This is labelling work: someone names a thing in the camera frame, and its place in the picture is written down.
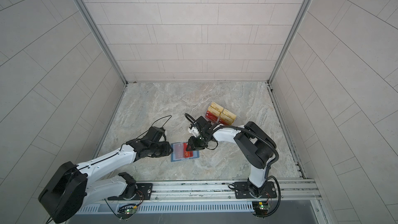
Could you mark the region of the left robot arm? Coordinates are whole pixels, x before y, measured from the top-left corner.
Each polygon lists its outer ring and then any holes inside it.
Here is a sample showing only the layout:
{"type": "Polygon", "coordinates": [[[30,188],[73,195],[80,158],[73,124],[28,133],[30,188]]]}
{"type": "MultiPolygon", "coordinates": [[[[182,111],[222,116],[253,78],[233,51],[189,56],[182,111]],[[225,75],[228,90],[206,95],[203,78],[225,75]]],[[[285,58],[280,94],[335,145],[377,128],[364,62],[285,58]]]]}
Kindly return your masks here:
{"type": "Polygon", "coordinates": [[[103,176],[139,159],[167,157],[173,152],[166,140],[166,130],[150,127],[140,139],[133,139],[95,159],[74,164],[62,164],[38,197],[49,214],[49,222],[61,224],[74,216],[82,207],[111,197],[131,200],[145,199],[136,180],[127,172],[110,179],[103,176]]]}

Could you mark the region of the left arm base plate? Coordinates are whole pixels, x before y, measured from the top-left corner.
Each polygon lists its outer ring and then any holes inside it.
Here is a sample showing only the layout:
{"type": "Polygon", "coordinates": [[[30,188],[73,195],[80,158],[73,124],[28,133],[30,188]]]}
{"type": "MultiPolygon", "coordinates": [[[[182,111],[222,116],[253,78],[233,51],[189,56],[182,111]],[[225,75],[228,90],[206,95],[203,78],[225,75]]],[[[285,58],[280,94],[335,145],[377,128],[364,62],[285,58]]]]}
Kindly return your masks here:
{"type": "Polygon", "coordinates": [[[150,200],[152,193],[152,183],[136,183],[134,186],[127,187],[122,195],[109,197],[110,201],[142,201],[150,200]]]}

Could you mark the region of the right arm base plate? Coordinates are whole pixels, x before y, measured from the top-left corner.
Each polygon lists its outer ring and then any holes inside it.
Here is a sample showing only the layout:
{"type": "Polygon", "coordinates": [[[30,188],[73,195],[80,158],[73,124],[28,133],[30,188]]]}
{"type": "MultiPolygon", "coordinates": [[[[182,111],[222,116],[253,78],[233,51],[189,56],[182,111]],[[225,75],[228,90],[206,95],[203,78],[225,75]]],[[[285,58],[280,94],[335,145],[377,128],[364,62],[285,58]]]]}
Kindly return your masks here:
{"type": "Polygon", "coordinates": [[[249,181],[237,181],[229,184],[236,199],[277,198],[277,188],[272,181],[266,181],[260,188],[249,181]]]}

